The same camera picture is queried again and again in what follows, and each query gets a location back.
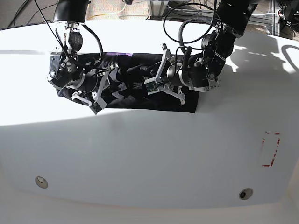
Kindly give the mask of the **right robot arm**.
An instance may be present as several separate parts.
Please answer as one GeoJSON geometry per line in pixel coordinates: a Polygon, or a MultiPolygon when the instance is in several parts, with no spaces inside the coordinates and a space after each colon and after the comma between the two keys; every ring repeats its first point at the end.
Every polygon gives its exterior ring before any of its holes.
{"type": "Polygon", "coordinates": [[[88,0],[57,2],[53,21],[63,29],[63,35],[60,35],[58,30],[53,34],[62,51],[51,53],[47,80],[59,96],[70,97],[71,101],[88,106],[97,114],[107,106],[102,93],[110,87],[109,74],[118,66],[111,64],[105,68],[100,67],[102,44],[98,36],[85,24],[89,4],[88,0]],[[83,46],[79,25],[93,35],[100,50],[97,58],[86,63],[81,63],[78,58],[78,52],[83,46]]]}

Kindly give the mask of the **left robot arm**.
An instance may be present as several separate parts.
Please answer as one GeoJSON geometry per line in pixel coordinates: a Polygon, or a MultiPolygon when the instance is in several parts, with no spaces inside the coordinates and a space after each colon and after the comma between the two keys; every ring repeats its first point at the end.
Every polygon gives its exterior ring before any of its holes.
{"type": "Polygon", "coordinates": [[[179,46],[183,58],[171,55],[166,44],[162,44],[163,55],[154,77],[144,81],[149,95],[164,92],[185,104],[183,87],[191,91],[208,92],[219,86],[218,76],[226,59],[232,54],[234,42],[244,35],[251,15],[258,5],[257,0],[222,0],[211,9],[212,18],[204,16],[191,17],[184,21],[178,31],[179,46]],[[194,50],[189,42],[183,41],[183,30],[192,22],[207,22],[208,30],[199,38],[199,53],[192,55],[194,50]]]}

